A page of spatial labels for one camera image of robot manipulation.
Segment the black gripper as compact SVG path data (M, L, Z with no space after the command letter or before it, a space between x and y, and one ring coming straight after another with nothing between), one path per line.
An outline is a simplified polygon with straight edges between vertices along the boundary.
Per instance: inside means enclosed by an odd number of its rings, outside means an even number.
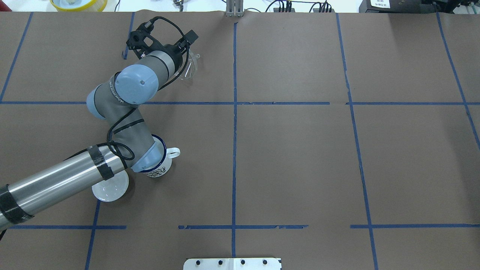
M170 54L173 57L180 57L186 55L190 56L190 46L198 39L197 33L190 30L184 35L184 39L178 40L170 46Z

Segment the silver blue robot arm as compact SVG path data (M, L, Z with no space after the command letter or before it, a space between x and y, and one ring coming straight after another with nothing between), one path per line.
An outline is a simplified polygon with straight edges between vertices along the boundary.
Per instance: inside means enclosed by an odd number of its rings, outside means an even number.
M183 57L198 35L193 30L175 44L151 38L151 25L130 33L129 50L139 61L117 72L87 97L91 114L107 121L106 142L91 145L59 164L1 187L1 230L27 222L39 212L132 169L144 172L160 165L166 147L155 140L139 110L169 79L179 75Z

